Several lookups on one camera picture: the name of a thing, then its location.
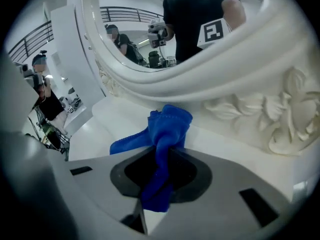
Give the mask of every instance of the railing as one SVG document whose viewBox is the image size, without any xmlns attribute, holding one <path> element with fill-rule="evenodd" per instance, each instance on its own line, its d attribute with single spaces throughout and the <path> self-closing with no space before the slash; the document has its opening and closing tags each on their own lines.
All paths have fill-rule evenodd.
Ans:
<svg viewBox="0 0 320 240">
<path fill-rule="evenodd" d="M 48 21 L 22 38 L 10 51 L 13 62 L 23 63 L 31 54 L 54 39 L 51 21 Z"/>
<path fill-rule="evenodd" d="M 163 18 L 162 15 L 136 8 L 108 6 L 100 7 L 102 21 L 106 22 L 144 22 L 152 19 Z"/>
<path fill-rule="evenodd" d="M 130 7 L 100 7 L 101 17 L 106 22 L 144 22 L 163 16 L 151 11 Z M 54 39 L 51 21 L 48 21 L 22 38 L 9 51 L 13 62 L 23 63 L 30 55 Z"/>
</svg>

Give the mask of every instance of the camera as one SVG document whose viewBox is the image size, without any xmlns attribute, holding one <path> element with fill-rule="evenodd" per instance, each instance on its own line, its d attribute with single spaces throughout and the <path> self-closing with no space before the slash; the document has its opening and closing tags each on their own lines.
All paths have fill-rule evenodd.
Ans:
<svg viewBox="0 0 320 240">
<path fill-rule="evenodd" d="M 38 90 L 40 85 L 44 84 L 42 75 L 39 73 L 34 73 L 32 69 L 29 69 L 27 64 L 14 63 L 18 68 L 20 74 L 23 75 L 24 80 L 35 90 Z"/>
<path fill-rule="evenodd" d="M 165 38 L 168 36 L 166 23 L 162 18 L 155 18 L 148 25 L 148 38 L 152 48 L 165 46 Z"/>
</svg>

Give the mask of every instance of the backpack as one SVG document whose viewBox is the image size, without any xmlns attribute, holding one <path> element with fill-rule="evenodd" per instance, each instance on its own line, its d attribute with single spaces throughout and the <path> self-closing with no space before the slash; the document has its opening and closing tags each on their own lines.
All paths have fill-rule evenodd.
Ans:
<svg viewBox="0 0 320 240">
<path fill-rule="evenodd" d="M 128 45 L 133 48 L 134 54 L 138 60 L 138 65 L 140 65 L 142 67 L 148 67 L 147 61 L 139 52 L 137 45 L 133 42 L 128 43 Z"/>
</svg>

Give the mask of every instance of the person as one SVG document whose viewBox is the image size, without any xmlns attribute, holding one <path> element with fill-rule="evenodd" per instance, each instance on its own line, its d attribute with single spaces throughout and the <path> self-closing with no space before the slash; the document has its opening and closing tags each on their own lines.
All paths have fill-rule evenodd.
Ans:
<svg viewBox="0 0 320 240">
<path fill-rule="evenodd" d="M 224 18 L 234 30 L 246 21 L 240 0 L 163 0 L 163 10 L 165 40 L 175 36 L 177 64 L 202 51 L 197 46 L 201 25 Z"/>
<path fill-rule="evenodd" d="M 55 93 L 51 90 L 50 79 L 43 76 L 43 72 L 46 70 L 47 65 L 46 59 L 46 55 L 38 54 L 32 60 L 34 72 L 41 74 L 44 81 L 44 84 L 40 84 L 36 88 L 39 99 L 35 106 L 39 106 L 39 109 L 45 118 L 48 119 L 54 127 L 58 128 L 62 134 L 66 135 L 68 133 L 64 129 L 64 125 L 68 114 Z"/>
<path fill-rule="evenodd" d="M 106 33 L 124 56 L 130 61 L 139 64 L 134 47 L 131 45 L 132 42 L 126 34 L 120 34 L 118 27 L 113 24 L 106 27 Z"/>
</svg>

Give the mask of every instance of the blue cloth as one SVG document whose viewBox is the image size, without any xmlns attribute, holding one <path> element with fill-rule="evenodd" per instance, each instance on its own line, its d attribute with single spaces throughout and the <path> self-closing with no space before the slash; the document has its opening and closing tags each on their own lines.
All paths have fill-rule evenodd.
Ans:
<svg viewBox="0 0 320 240">
<path fill-rule="evenodd" d="M 192 115 L 172 105 L 165 105 L 161 112 L 152 111 L 148 117 L 148 127 L 140 133 L 113 143 L 110 155 L 155 146 L 157 170 L 141 194 L 143 209 L 167 212 L 173 185 L 169 181 L 168 150 L 170 147 L 183 148 Z"/>
</svg>

